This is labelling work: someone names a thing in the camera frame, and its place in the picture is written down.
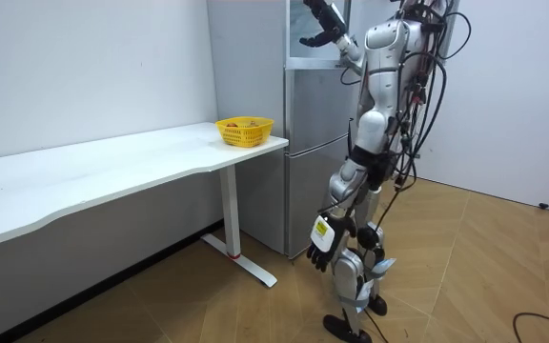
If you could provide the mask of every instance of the parquet floor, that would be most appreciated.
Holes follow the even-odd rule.
[[[389,313],[376,321],[390,342],[515,342],[515,313],[549,315],[549,212],[419,180],[383,227],[397,262],[383,283]],[[20,342],[336,342],[321,326],[340,314],[329,272],[246,235],[242,249],[278,278],[272,289],[198,242]],[[549,342],[547,322],[524,317],[518,328],[524,342]]]

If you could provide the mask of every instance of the refrigerator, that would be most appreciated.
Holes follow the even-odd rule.
[[[268,117],[271,134],[290,141],[285,151],[236,165],[240,230],[293,258],[309,246],[330,177],[348,154],[358,85],[340,83],[335,47],[323,52],[334,53],[331,68],[290,68],[290,49],[311,52],[293,42],[318,32],[301,2],[218,0],[208,6],[218,117]]]

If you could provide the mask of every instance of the yellow basket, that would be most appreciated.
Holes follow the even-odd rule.
[[[273,128],[272,119],[260,117],[236,117],[216,122],[224,142],[244,148],[255,147],[266,142]]]

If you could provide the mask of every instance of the white wall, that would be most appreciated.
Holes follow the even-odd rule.
[[[418,176],[549,203],[549,1],[461,0],[459,10],[473,34],[446,64],[446,96]],[[457,18],[450,49],[466,34]]]
[[[0,0],[0,155],[215,120],[213,79],[204,0]]]
[[[205,0],[0,0],[0,156],[214,120]],[[0,244],[0,333],[221,217],[203,174]]]

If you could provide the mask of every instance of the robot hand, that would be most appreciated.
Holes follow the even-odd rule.
[[[342,218],[336,218],[333,217],[327,213],[324,213],[321,215],[321,218],[325,219],[325,221],[328,223],[328,226],[334,231],[334,239],[332,240],[332,243],[329,247],[328,251],[323,251],[323,246],[319,248],[317,244],[315,243],[315,240],[311,242],[311,246],[307,250],[306,256],[311,260],[311,262],[315,265],[315,268],[318,270],[321,270],[322,272],[325,272],[328,263],[332,261],[336,254],[336,249],[340,246],[340,241],[342,240],[342,237],[344,236],[345,232],[348,231],[352,237],[355,237],[356,233],[356,225],[355,221],[349,217],[344,216]],[[324,236],[326,233],[323,230],[320,230],[318,228],[318,224],[315,222],[315,232],[316,236]]]
[[[347,32],[347,27],[335,5],[328,5],[325,0],[304,0],[304,5],[311,8],[311,13],[318,20],[323,32],[312,38],[300,38],[300,43],[311,48],[322,47],[336,42]]]

